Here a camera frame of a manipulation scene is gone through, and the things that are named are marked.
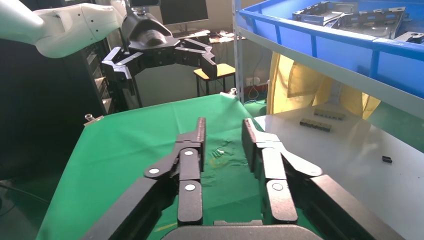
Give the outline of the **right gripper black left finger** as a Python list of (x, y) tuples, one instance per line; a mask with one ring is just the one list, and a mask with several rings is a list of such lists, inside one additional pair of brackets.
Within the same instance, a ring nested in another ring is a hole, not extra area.
[(175, 199), (177, 225), (203, 223), (201, 173), (206, 150), (206, 119), (177, 135), (172, 151), (147, 167), (81, 237), (83, 240), (145, 240)]

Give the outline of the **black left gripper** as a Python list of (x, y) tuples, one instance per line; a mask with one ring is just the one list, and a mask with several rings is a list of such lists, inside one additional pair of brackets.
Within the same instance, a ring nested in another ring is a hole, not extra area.
[(107, 80), (119, 90), (127, 89), (131, 96), (141, 98), (135, 76), (146, 68), (180, 64), (200, 68), (211, 80), (217, 78), (211, 46), (191, 38), (174, 38), (150, 13), (128, 13), (121, 32), (128, 51), (114, 47), (101, 64)]

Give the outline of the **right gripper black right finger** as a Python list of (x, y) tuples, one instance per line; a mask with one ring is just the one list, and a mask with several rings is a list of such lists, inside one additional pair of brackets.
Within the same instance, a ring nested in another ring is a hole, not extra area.
[(401, 235), (369, 211), (322, 169), (288, 151), (277, 135), (242, 121), (242, 146), (259, 181), (265, 225), (283, 227), (291, 240), (399, 240)]

